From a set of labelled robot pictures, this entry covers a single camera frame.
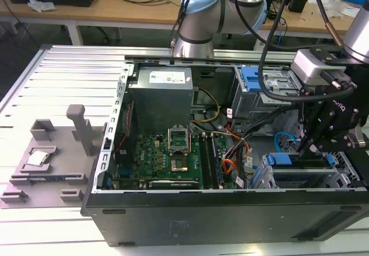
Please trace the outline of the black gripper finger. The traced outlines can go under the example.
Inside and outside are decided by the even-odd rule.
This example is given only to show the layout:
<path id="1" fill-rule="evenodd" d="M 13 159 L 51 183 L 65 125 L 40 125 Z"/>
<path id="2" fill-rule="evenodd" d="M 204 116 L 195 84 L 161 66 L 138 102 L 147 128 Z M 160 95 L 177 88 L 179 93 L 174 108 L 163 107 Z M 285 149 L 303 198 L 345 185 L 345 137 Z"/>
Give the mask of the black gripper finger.
<path id="1" fill-rule="evenodd" d="M 359 140 L 350 129 L 342 122 L 309 122 L 308 151 L 324 153 L 359 149 Z"/>
<path id="2" fill-rule="evenodd" d="M 296 147 L 299 155 L 315 155 L 316 147 L 310 142 L 310 132 L 314 120 L 316 102 L 300 102 L 298 108 L 298 122 L 300 125 L 300 142 Z"/>

